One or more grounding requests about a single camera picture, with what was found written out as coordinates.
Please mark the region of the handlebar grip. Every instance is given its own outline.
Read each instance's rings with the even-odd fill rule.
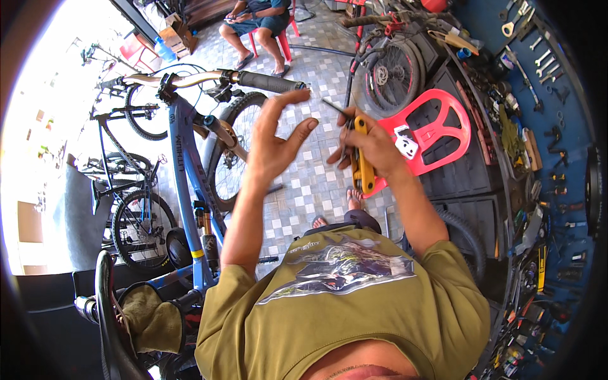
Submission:
[[[124,86],[124,83],[122,83],[122,77],[118,77],[118,78],[114,78],[112,80],[101,82],[101,83],[99,83],[97,88],[99,88],[99,89],[110,88],[111,89],[114,86]]]
[[[357,17],[357,18],[342,20],[342,26],[344,26],[346,28],[350,28],[353,26],[376,24],[378,21],[392,21],[392,19],[393,18],[390,15],[389,16],[364,16],[364,17]]]
[[[253,87],[261,90],[282,94],[291,90],[306,88],[306,83],[292,81],[283,78],[275,78],[270,75],[258,74],[256,72],[241,71],[238,76],[238,84],[245,87]]]

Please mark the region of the blue shorts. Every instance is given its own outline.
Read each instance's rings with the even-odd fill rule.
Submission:
[[[224,21],[224,24],[231,27],[239,37],[252,32],[257,28],[268,28],[272,31],[272,37],[276,37],[287,29],[287,26],[289,25],[289,12],[285,11],[284,14],[278,16],[248,19],[245,22],[235,22],[234,24],[229,24]]]

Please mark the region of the tiled floor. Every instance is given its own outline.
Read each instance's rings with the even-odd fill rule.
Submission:
[[[298,24],[299,38],[295,37],[292,27],[288,27],[290,43],[342,50],[354,49],[354,39],[339,30],[334,23],[344,17],[343,13],[331,12],[322,3],[315,8],[315,12],[315,18]],[[206,69],[232,68],[237,53],[220,37],[219,25],[220,23],[212,25],[200,32],[195,53],[182,61],[196,63]],[[246,36],[241,39],[245,46],[250,48],[249,39]],[[270,74],[274,68],[272,58],[261,46],[258,46],[258,53],[260,56],[245,67],[245,70]],[[350,58],[303,49],[292,49],[292,56],[291,70],[286,78],[309,83],[314,92],[314,99],[301,105],[289,106],[280,119],[277,135],[287,138],[293,128],[307,117],[319,119],[320,124],[303,144],[295,161],[275,180],[276,184],[282,183],[284,189],[270,194],[264,201],[264,242],[260,256],[279,255],[282,258],[294,238],[302,236],[311,228],[315,215],[323,214],[330,223],[342,222],[348,209],[346,188],[352,185],[350,169],[338,170],[335,166],[325,163],[329,155],[337,149],[339,128],[336,126],[336,111],[319,102],[321,97],[325,97],[336,105],[344,106],[347,82],[345,74],[348,73]],[[368,110],[361,97],[359,75],[353,83],[351,105]],[[213,104],[211,98],[203,96],[197,109],[199,112],[205,109],[209,112]],[[159,183],[161,193],[177,216],[179,209],[174,195],[172,174],[171,165],[164,165],[159,174]],[[384,210],[389,207],[390,236],[396,239],[402,233],[402,227],[395,215],[395,208],[390,207],[394,204],[395,199],[390,190],[385,189],[365,201],[364,207],[379,221],[384,233]],[[266,265],[259,270],[263,274],[270,268],[273,268],[273,265]]]

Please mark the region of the graphic print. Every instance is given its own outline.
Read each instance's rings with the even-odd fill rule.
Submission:
[[[340,241],[325,237],[327,246],[302,254],[286,264],[307,263],[295,280],[279,287],[256,305],[264,305],[282,297],[309,294],[348,294],[357,289],[390,281],[414,277],[413,260],[403,256],[388,256],[374,248],[380,242],[356,240],[337,233]]]

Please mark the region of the hand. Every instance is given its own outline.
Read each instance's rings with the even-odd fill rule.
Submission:
[[[225,22],[228,22],[229,24],[234,24],[234,20],[237,18],[238,13],[236,13],[234,10],[230,13],[228,13],[226,15],[226,17],[224,17]]]
[[[302,143],[319,124],[317,119],[309,117],[294,128],[287,140],[275,136],[283,108],[309,98],[309,90],[304,89],[289,91],[264,102],[253,127],[251,150],[247,157],[246,174],[254,183],[268,187],[295,159]]]
[[[234,22],[243,22],[251,19],[251,13],[243,13],[241,16],[237,17]]]
[[[361,116],[367,124],[367,135],[356,131],[347,131],[342,129],[340,133],[340,146],[327,159],[328,164],[338,162],[342,154],[342,146],[346,144],[346,158],[338,164],[338,169],[346,169],[350,164],[350,154],[353,152],[352,147],[357,147],[363,151],[365,159],[375,167],[378,176],[390,178],[409,174],[411,171],[405,163],[403,156],[395,147],[389,134],[378,125],[378,122],[368,115],[364,114],[359,108],[349,107],[344,110],[344,113],[351,116],[353,119]],[[338,125],[343,126],[346,123],[344,115],[338,116]]]

